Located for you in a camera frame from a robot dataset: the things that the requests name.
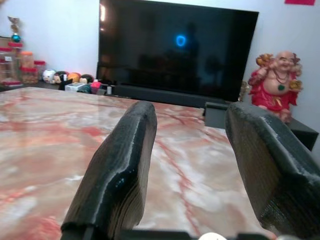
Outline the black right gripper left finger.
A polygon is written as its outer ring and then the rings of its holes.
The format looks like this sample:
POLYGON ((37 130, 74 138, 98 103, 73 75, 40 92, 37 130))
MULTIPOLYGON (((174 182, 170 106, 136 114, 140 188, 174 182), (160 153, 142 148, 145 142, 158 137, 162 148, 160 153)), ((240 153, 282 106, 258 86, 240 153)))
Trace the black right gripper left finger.
POLYGON ((61 225, 63 240, 118 240, 140 223, 156 133, 154 105, 132 104, 94 153, 61 225))

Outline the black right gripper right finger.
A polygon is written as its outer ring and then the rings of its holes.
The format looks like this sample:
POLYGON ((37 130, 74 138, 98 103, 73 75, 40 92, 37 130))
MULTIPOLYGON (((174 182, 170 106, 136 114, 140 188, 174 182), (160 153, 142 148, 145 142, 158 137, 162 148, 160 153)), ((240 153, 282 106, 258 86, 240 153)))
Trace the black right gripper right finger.
POLYGON ((261 227, 302 240, 320 237, 320 166, 277 116, 244 102, 228 106, 225 131, 261 227))

